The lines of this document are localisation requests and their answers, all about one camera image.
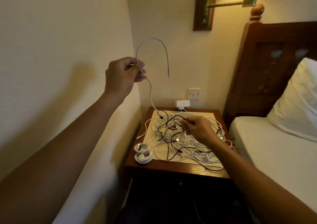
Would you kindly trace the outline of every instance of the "cream wall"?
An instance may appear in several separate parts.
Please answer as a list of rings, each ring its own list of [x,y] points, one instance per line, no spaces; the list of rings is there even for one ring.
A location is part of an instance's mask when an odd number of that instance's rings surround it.
[[[217,0],[233,2],[240,0]],[[238,55],[243,28],[250,8],[217,8],[213,30],[193,32],[195,0],[128,0],[134,50],[148,37],[158,37],[166,45],[171,77],[160,43],[144,45],[139,58],[146,63],[156,106],[174,106],[186,98],[187,88],[201,88],[197,108],[224,108]],[[264,23],[317,20],[317,0],[258,0],[266,10]],[[143,115],[151,105],[147,82],[139,84]]]
[[[111,60],[133,56],[127,0],[0,0],[0,179],[102,94]],[[113,114],[54,221],[104,223],[141,121],[137,85]]]

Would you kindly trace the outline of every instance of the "pillow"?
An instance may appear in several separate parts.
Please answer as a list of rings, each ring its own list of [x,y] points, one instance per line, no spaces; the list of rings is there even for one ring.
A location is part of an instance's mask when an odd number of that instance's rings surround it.
[[[304,58],[267,115],[278,129],[317,142],[317,62]]]

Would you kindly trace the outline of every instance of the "paper sheet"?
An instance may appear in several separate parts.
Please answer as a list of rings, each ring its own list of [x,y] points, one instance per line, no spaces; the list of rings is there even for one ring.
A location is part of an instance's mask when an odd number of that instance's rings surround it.
[[[177,111],[166,111],[166,113],[167,114],[175,114],[175,113],[177,113]],[[213,113],[207,113],[207,112],[189,112],[189,113],[194,114],[194,115],[199,115],[199,116],[204,116],[204,117],[209,117],[209,118],[215,119],[215,116],[214,116]],[[160,146],[155,147],[156,143],[151,138],[151,132],[153,131],[152,130],[152,125],[153,125],[153,122],[156,121],[156,118],[159,118],[159,116],[158,116],[157,112],[154,111],[153,115],[152,115],[152,120],[150,121],[149,128],[147,130],[147,133],[146,133],[146,135],[144,137],[144,141],[143,142],[150,145],[153,159],[166,160],[166,158],[167,158],[167,144],[162,144]],[[176,150],[170,148],[169,158],[171,158],[175,153],[176,153]],[[211,161],[216,161],[217,158],[214,156],[210,160]],[[176,155],[176,157],[173,158],[171,161],[173,161],[173,162],[184,162],[184,163],[190,163],[190,164],[199,165],[196,161],[194,161],[194,160],[192,160],[192,159],[190,159],[190,158],[188,158],[186,156],[179,157],[179,155]],[[215,167],[223,167],[221,163],[204,164],[204,165],[206,165],[206,166],[215,166]]]

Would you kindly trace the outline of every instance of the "mattress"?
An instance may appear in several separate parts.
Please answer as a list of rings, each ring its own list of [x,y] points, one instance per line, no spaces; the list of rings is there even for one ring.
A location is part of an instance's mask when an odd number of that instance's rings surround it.
[[[238,153],[317,212],[317,142],[282,132],[261,117],[237,117],[229,132]]]

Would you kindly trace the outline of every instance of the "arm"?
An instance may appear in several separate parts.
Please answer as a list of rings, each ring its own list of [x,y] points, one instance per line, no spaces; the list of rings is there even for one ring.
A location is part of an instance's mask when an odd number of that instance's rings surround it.
[[[113,112],[146,78],[143,66],[130,57],[111,62],[101,97],[0,182],[1,223],[53,222]]]
[[[183,128],[209,147],[263,223],[317,223],[317,214],[302,201],[229,148],[204,117],[187,117]]]

